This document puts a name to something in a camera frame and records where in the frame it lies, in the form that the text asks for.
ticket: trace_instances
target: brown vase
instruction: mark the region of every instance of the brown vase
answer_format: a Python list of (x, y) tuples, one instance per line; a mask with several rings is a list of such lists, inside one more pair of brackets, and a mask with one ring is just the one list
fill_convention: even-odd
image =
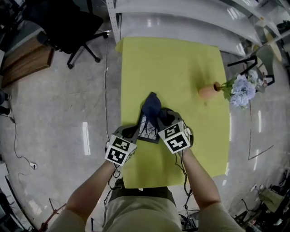
[(214, 84), (206, 85), (205, 87), (201, 88), (198, 93), (201, 98), (209, 99), (219, 91), (221, 91), (221, 85), (220, 83), (215, 82)]

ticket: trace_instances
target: forearm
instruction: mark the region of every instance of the forearm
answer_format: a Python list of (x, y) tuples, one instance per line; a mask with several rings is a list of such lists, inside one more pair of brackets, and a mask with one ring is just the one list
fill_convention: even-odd
[(193, 196), (199, 208), (203, 210), (213, 203), (221, 202), (218, 189), (213, 179), (200, 165), (191, 149), (184, 151), (183, 163)]
[(66, 209), (76, 213), (86, 223), (114, 171), (114, 165), (105, 161), (89, 179), (72, 193)]

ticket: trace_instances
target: gray floor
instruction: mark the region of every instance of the gray floor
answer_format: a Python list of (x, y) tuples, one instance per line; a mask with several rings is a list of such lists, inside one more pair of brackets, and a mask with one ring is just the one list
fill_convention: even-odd
[[(106, 40), (98, 38), (89, 46), (104, 57)], [(115, 51), (112, 35), (107, 58), (108, 130), (111, 134), (120, 125), (121, 91), (121, 55)], [(237, 60), (227, 53), (222, 53), (222, 58), (224, 64)], [(37, 227), (52, 213), (48, 198), (54, 201), (55, 207), (66, 203), (70, 194), (104, 161), (104, 59), (96, 63), (83, 51), (73, 70), (65, 65), (67, 59), (67, 54), (56, 52), (51, 68), (25, 77), (6, 89), (13, 96), (11, 106), (17, 124), (17, 153), (37, 163), (36, 170), (29, 170), (24, 159), (16, 158), (14, 124), (0, 117), (0, 152), (7, 163), (15, 194)], [(241, 70), (242, 65), (225, 67), (227, 78)], [(278, 62), (274, 64), (274, 71), (276, 83), (267, 88), (265, 94), (258, 93), (250, 108), (231, 107), (228, 166), (225, 174), (214, 177), (214, 181), (233, 216), (245, 210), (242, 198), (249, 208), (258, 204), (255, 201), (257, 193), (250, 192), (254, 184), (269, 186), (276, 183), (283, 166), (289, 164), (288, 77)], [(88, 124), (91, 155), (84, 155), (83, 122)], [(257, 158), (248, 160), (269, 147)], [(178, 210), (183, 211), (186, 200), (183, 186), (170, 189)], [(107, 191), (108, 188), (92, 214), (95, 228), (99, 230)], [(196, 207), (191, 198), (189, 208)]]

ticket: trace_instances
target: shirt sleeve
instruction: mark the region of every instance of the shirt sleeve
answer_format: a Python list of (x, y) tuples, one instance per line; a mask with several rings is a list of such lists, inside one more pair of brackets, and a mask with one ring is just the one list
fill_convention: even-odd
[(199, 213), (198, 231), (244, 232), (221, 203), (212, 204)]
[(69, 210), (63, 210), (52, 225), (48, 227), (48, 232), (85, 232), (83, 220)]

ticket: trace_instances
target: person's left arm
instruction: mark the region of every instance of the person's left arm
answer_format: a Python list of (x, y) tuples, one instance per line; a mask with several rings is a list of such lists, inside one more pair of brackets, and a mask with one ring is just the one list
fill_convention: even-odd
[(89, 179), (72, 193), (68, 199), (66, 210), (77, 214), (86, 224), (114, 171), (113, 163), (106, 160)]

